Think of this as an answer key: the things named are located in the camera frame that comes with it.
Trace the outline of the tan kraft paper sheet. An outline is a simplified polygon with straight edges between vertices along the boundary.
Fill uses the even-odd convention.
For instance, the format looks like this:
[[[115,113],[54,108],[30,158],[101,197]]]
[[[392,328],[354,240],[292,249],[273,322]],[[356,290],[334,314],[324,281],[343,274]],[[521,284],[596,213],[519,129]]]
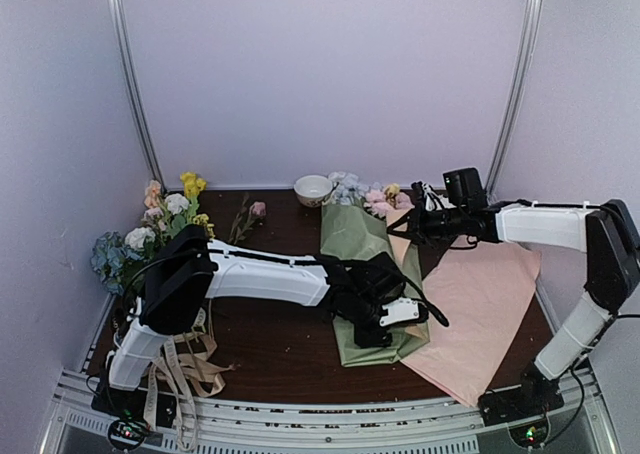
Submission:
[[[386,227],[389,228],[394,222],[398,221],[402,216],[407,214],[409,209],[391,210],[386,215]],[[394,259],[399,268],[404,266],[404,259],[409,250],[411,242],[392,234],[388,235]]]

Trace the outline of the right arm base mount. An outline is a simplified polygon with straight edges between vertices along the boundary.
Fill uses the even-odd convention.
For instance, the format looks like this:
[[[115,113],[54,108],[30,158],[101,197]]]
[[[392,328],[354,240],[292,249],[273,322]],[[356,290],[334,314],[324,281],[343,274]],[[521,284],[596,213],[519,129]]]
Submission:
[[[510,440],[518,447],[542,448],[551,437],[549,414],[564,406],[559,393],[542,400],[526,398],[521,387],[488,390],[478,399],[486,427],[506,424]]]

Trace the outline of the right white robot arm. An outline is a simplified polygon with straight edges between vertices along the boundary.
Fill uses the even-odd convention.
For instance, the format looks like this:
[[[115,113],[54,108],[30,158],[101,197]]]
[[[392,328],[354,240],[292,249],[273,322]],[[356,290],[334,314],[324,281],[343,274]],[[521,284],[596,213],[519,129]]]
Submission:
[[[524,373],[513,393],[519,414],[535,414],[554,384],[592,348],[639,284],[639,233],[626,204],[542,204],[525,200],[490,204],[478,171],[444,174],[447,208],[429,210],[422,199],[390,214],[387,231],[416,244],[461,236],[423,281],[443,302],[452,333],[436,337],[434,360],[462,368],[486,386],[519,329],[550,253],[581,253],[586,277],[573,310]]]

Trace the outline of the yellow fake flower stem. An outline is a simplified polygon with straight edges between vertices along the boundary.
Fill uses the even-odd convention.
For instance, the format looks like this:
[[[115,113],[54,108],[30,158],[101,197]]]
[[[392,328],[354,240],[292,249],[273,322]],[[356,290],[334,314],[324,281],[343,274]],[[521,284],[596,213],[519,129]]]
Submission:
[[[398,194],[401,192],[401,188],[397,183],[391,183],[384,187],[383,193],[385,196],[385,201],[392,205],[396,205],[396,198]]]

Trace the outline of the blue fake flower stem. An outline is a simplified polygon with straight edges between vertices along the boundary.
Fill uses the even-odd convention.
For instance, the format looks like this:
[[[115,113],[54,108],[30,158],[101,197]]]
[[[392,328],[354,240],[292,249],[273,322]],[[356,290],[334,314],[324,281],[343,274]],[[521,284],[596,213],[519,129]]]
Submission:
[[[327,200],[328,204],[356,206],[362,208],[370,186],[362,182],[358,175],[349,172],[335,171],[328,175],[333,189]]]

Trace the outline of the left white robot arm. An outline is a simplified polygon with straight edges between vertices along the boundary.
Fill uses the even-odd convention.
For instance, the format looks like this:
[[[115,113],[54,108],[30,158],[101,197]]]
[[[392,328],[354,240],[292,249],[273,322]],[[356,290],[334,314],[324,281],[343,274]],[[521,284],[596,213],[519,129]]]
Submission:
[[[137,388],[144,371],[169,337],[190,330],[206,299],[324,305],[353,325],[354,340],[363,348],[387,346],[390,327],[420,316],[418,304],[402,297],[407,282],[386,253],[366,261],[322,254],[286,257],[207,241],[188,226],[137,276],[142,290],[128,300],[126,331],[116,337],[103,394],[123,418],[143,410]]]

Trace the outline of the pink carnation fake flower stem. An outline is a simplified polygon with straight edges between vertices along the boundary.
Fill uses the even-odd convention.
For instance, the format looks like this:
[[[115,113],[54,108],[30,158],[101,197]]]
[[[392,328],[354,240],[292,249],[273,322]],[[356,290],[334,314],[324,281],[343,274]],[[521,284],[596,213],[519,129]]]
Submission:
[[[383,190],[370,190],[365,194],[364,209],[374,217],[385,219],[391,210],[411,209],[414,205],[408,194],[400,192],[396,198],[396,205],[392,206],[385,201]]]

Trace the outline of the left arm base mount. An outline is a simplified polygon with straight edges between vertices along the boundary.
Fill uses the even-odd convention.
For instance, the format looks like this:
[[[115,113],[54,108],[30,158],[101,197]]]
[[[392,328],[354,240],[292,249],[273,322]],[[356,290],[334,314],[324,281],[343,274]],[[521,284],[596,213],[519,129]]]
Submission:
[[[120,391],[107,388],[93,396],[93,410],[115,417],[107,428],[107,440],[118,451],[131,451],[142,446],[152,435],[144,419],[146,391]]]

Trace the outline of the green wrapping paper sheet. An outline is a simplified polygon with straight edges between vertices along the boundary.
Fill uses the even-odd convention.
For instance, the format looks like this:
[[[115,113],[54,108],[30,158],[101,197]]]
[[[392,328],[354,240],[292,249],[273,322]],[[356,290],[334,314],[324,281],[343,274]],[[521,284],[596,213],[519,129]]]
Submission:
[[[386,327],[393,335],[390,347],[359,348],[353,325],[332,312],[332,297],[338,293],[355,294],[369,302],[400,297],[421,300],[416,291],[422,281],[418,250],[409,248],[404,266],[399,268],[384,220],[360,207],[328,204],[322,208],[320,252],[346,263],[329,267],[330,275],[342,282],[330,290],[328,300],[342,366],[393,364],[430,342],[426,320]]]

